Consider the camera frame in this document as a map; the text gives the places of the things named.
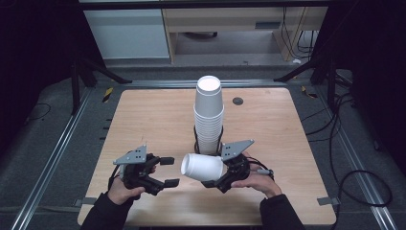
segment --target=person's left hand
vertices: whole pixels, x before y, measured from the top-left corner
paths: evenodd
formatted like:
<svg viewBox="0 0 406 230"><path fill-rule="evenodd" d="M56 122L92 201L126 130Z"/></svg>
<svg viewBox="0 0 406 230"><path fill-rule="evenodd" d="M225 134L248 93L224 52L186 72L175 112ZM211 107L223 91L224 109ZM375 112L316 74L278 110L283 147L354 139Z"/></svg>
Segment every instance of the person's left hand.
<svg viewBox="0 0 406 230"><path fill-rule="evenodd" d="M151 173L155 173L156 166L153 167ZM113 180L110 190L107 192L108 198L117 205L124 204L129 198L138 196L145 192L144 187L137 187L134 189L127 189L122 180L116 176Z"/></svg>

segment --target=floor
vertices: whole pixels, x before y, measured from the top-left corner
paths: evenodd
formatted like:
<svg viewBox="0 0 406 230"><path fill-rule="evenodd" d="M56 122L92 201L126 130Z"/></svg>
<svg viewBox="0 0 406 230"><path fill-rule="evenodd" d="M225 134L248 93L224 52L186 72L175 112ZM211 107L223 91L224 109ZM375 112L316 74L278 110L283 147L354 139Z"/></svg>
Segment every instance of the floor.
<svg viewBox="0 0 406 230"><path fill-rule="evenodd" d="M300 40L295 54L298 55L300 49L304 51L300 56L308 55L310 35L307 32ZM282 60L271 32L220 33L217 37L181 34L178 42L176 59L171 66L149 64L111 68L111 71L135 81L195 81L204 75L215 75L225 82L258 80L254 82L264 83L289 73L299 65L293 59ZM307 57L300 61L305 63ZM19 229L79 229L79 209L72 204L86 194L121 92L136 88L118 85L99 73L95 75L97 86L80 90L81 96L88 100L79 117L71 117L69 80L50 85L42 92L27 124L0 163L0 230L17 229L12 227L14 223L21 223L23 227ZM331 114L326 109L326 88L324 85L312 85L310 76L311 70L308 70L282 86L289 89L306 133L323 127L331 120ZM108 87L114 90L106 103L102 99ZM347 92L346 87L337 85L339 95ZM384 181L364 174L351 176L345 183L349 193L362 200L385 201L389 197L384 186L387 184L393 201L387 207L375 208L341 195L340 210L335 206L335 210L339 211L336 229L406 229L405 176L388 153L374 149L373 138L351 101L344 103L340 111L338 130L328 126L307 135L328 194L330 197L338 196L338 186L329 164L332 162L340 179L354 169L365 169L376 173ZM75 118L78 119L77 124L67 126ZM61 143L59 138L63 135L68 142ZM36 209L25 215L21 211L30 211L24 206L29 200L33 201L31 204ZM307 226L306 229L330 227Z"/></svg>

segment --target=person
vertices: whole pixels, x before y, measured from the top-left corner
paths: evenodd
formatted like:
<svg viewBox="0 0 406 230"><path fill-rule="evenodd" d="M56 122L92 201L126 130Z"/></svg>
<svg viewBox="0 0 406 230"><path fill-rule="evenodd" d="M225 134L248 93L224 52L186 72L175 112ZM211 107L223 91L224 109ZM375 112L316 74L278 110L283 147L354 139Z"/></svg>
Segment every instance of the person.
<svg viewBox="0 0 406 230"><path fill-rule="evenodd" d="M259 165L250 164L250 168L251 172L246 179L235 181L231 186L236 189L249 187L264 193L266 198L259 205L262 229L305 229L287 196L282 193L275 181L268 175L256 172L260 169ZM131 198L139 196L144 191L143 187L128 190L122 180L116 176L110 190L106 194L101 194L96 200L80 229L122 230L133 204Z"/></svg>

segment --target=table top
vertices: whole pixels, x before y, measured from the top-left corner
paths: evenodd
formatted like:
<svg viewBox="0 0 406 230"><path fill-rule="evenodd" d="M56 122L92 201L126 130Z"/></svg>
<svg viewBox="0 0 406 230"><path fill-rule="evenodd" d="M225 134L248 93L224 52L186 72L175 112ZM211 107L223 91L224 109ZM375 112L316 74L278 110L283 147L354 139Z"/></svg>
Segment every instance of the table top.
<svg viewBox="0 0 406 230"><path fill-rule="evenodd" d="M331 205L317 198L327 191L305 137L290 93L285 88L223 88L222 143L253 139L251 156L275 172L303 224L332 224ZM182 159L194 152L193 103L195 89L126 90L101 151L86 197L105 193L113 160L143 144L156 156L175 158L174 165L158 166L150 176L164 181L180 178L179 186L157 196L142 194L128 214L127 225L207 226L261 225L259 203L264 195L254 189L231 189L226 194L206 189L181 174ZM242 105L233 98L243 99ZM82 224L92 205L83 205Z"/></svg>

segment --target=white paper cup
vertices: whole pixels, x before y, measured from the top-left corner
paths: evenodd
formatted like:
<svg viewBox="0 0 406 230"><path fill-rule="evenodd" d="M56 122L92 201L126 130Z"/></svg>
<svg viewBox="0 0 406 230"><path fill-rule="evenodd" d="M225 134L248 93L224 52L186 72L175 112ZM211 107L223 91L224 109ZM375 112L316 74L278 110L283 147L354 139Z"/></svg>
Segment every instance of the white paper cup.
<svg viewBox="0 0 406 230"><path fill-rule="evenodd" d="M183 158L181 173L198 181L218 180L223 166L220 156L188 153Z"/></svg>
<svg viewBox="0 0 406 230"><path fill-rule="evenodd" d="M194 110L202 117L216 117L223 110L221 82L214 76L205 76L197 81Z"/></svg>

